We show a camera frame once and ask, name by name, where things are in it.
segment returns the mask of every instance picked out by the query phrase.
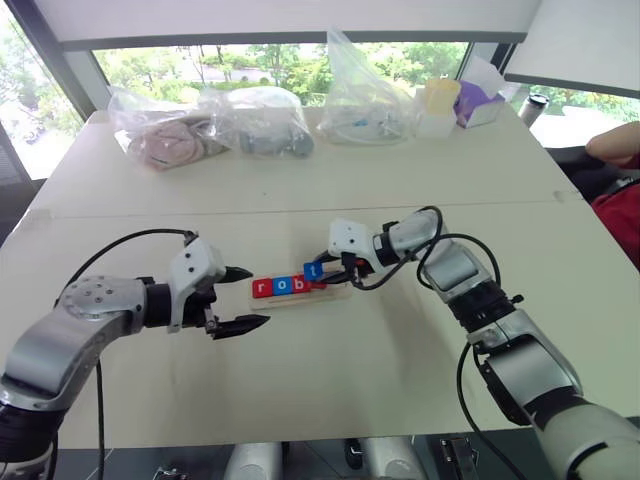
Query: person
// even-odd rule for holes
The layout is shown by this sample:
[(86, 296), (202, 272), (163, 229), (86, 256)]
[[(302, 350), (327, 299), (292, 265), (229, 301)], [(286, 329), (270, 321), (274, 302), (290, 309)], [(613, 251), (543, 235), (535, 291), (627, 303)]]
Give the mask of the person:
[[(640, 169), (640, 122), (597, 135), (585, 148), (588, 155), (607, 164)], [(640, 271), (640, 181), (632, 181), (612, 194), (600, 195), (591, 206)]]

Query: blue letter block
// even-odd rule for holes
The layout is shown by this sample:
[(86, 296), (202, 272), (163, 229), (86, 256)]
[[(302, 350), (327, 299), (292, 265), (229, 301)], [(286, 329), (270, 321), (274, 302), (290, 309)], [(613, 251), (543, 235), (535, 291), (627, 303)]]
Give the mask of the blue letter block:
[(322, 263), (320, 262), (310, 262), (304, 264), (304, 279), (307, 282), (313, 282), (320, 277), (324, 271), (322, 270)]
[(273, 279), (274, 295), (289, 295), (293, 293), (293, 280), (291, 277), (276, 277)]

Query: white table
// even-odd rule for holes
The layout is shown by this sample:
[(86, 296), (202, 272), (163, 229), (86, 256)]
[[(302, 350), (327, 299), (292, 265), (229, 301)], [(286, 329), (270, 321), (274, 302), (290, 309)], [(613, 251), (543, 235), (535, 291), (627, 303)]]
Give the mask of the white table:
[[(340, 215), (372, 227), (410, 208), (51, 218), (32, 211), (0, 250), (0, 356), (49, 311), (67, 278), (108, 241), (149, 227), (197, 229), (231, 265), (294, 271), (326, 248)], [(505, 290), (572, 361), (589, 400), (623, 415), (640, 405), (638, 275), (583, 202), (454, 205), (452, 231), (488, 243)], [(47, 242), (49, 248), (42, 248)], [(134, 240), (92, 269), (166, 278), (178, 238)], [(148, 330), (104, 353), (107, 444), (197, 445), (468, 430), (454, 374), (464, 330), (414, 266), (375, 292), (272, 310), (241, 338)], [(225, 318), (247, 312), (248, 282), (220, 286)], [(509, 428), (469, 362), (464, 388), (483, 428)], [(61, 430), (63, 448), (96, 445), (93, 378)]]
[[(311, 125), (319, 110), (308, 109)], [(226, 152), (158, 173), (133, 165), (104, 114), (82, 129), (34, 208), (53, 217), (207, 214), (553, 201), (574, 186), (510, 108), (444, 140), (387, 147), (317, 141), (307, 159)]]

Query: purple tissue box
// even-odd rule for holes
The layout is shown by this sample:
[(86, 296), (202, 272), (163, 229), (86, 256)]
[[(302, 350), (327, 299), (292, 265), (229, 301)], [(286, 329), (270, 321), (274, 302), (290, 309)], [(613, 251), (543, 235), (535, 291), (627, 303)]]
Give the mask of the purple tissue box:
[(453, 106), (458, 125), (469, 128), (493, 122), (504, 105), (504, 97), (497, 93), (489, 98), (480, 87), (464, 80), (460, 81), (460, 85), (460, 95)]

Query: clear plastic bag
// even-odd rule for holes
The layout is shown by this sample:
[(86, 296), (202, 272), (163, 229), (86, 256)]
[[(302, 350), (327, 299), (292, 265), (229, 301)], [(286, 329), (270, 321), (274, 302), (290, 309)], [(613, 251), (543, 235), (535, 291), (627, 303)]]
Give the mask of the clear plastic bag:
[(205, 90), (200, 103), (213, 112), (213, 138), (228, 148), (266, 156), (306, 157), (313, 151), (300, 99), (283, 88)]
[(334, 81), (318, 129), (334, 143), (384, 145), (411, 133), (412, 100), (380, 77), (349, 39), (327, 32)]
[(187, 165), (226, 148), (210, 135), (211, 111), (151, 100), (112, 87), (107, 108), (122, 150), (156, 170)]

